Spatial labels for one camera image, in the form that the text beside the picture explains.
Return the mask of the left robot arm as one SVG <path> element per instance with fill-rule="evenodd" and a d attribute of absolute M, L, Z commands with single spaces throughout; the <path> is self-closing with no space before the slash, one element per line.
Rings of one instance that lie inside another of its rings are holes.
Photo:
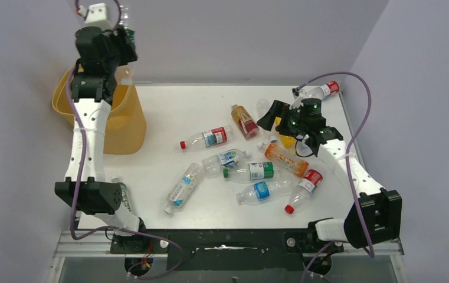
<path fill-rule="evenodd" d="M 119 183 L 107 181 L 103 150 L 118 67 L 137 60 L 132 31 L 84 27 L 75 33 L 79 58 L 65 81 L 65 97 L 73 118 L 73 141 L 64 180 L 54 185 L 55 194 L 71 208 L 70 233 L 75 233 L 77 212 L 92 215 L 118 236 L 138 235 L 144 223 L 123 203 Z"/>

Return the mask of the red white label water bottle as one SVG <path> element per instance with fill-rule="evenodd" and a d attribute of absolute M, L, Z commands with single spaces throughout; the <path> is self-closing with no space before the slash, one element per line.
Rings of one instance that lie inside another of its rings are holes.
<path fill-rule="evenodd" d="M 209 147 L 220 146 L 234 138 L 234 131 L 230 125 L 217 127 L 194 134 L 187 140 L 179 142 L 182 150 L 203 150 Z"/>

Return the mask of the red label tea bottle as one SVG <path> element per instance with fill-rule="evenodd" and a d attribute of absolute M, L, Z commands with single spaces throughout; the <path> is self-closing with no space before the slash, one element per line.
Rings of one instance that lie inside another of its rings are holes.
<path fill-rule="evenodd" d="M 258 136 L 258 126 L 243 106 L 239 106 L 237 104 L 232 105 L 231 116 L 246 140 L 250 140 Z"/>

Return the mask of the clear unlabelled bottle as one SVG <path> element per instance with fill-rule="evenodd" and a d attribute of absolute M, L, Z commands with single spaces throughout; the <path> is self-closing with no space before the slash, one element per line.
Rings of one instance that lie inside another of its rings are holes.
<path fill-rule="evenodd" d="M 262 118 L 263 116 L 265 116 L 267 114 L 270 107 L 271 107 L 271 102 L 266 99 L 261 99 L 261 100 L 257 101 L 256 112 L 257 112 L 258 121 L 260 118 Z M 264 130 L 263 128 L 261 128 L 259 126 L 258 121 L 257 121 L 257 125 L 260 129 L 261 136 L 269 143 L 277 143 L 277 141 L 278 141 L 277 136 L 273 132 Z"/>

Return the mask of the blue white label crushed bottle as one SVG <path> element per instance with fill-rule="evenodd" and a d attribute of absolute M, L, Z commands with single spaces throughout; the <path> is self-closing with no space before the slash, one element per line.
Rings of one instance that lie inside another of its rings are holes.
<path fill-rule="evenodd" d="M 205 175 L 214 177 L 221 174 L 224 169 L 237 169 L 242 166 L 252 153 L 249 150 L 230 149 L 202 160 Z"/>

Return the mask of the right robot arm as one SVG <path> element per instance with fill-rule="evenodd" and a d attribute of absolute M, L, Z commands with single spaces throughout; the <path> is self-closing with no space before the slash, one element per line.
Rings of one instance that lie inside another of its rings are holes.
<path fill-rule="evenodd" d="M 353 205 L 345 219 L 309 223 L 313 231 L 306 235 L 308 248 L 319 252 L 329 241 L 366 248 L 398 238 L 401 195 L 385 189 L 351 156 L 350 144 L 335 127 L 327 125 L 321 109 L 322 102 L 317 98 L 303 98 L 293 104 L 275 100 L 257 122 L 264 130 L 275 128 L 279 134 L 305 144 L 352 193 Z"/>

